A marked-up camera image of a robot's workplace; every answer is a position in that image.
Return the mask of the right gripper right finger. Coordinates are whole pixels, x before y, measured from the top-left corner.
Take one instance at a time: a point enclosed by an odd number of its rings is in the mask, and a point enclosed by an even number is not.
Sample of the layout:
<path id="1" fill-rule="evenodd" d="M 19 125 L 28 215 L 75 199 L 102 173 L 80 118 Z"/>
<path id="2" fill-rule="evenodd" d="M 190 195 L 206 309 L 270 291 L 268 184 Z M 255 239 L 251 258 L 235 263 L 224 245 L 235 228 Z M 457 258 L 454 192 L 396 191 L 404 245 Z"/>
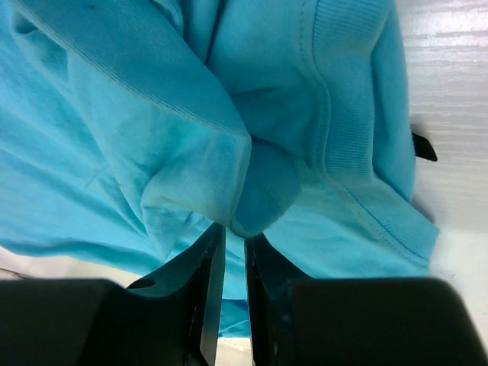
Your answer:
<path id="1" fill-rule="evenodd" d="M 437 278 L 315 279 L 246 241 L 256 365 L 485 365 L 463 300 Z"/>

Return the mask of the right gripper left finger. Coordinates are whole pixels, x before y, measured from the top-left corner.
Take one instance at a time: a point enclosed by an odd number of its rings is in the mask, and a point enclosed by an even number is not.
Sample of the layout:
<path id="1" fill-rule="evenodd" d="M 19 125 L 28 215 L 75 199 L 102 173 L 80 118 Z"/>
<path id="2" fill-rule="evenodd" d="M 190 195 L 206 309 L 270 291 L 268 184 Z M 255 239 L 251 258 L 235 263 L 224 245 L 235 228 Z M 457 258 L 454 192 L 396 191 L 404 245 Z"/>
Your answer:
<path id="1" fill-rule="evenodd" d="M 212 365 L 225 230 L 211 225 L 159 269 L 105 279 L 1 283 L 3 365 Z"/>

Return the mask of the teal t shirt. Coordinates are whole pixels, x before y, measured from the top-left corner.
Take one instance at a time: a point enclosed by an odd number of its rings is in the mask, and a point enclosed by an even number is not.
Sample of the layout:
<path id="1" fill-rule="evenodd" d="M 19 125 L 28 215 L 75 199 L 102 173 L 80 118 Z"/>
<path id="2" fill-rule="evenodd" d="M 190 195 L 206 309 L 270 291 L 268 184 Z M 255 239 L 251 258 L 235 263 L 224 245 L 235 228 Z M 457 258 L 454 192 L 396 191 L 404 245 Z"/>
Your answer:
<path id="1" fill-rule="evenodd" d="M 392 1 L 3 1 L 1 244 L 139 275 L 227 228 L 315 278 L 425 276 Z"/>

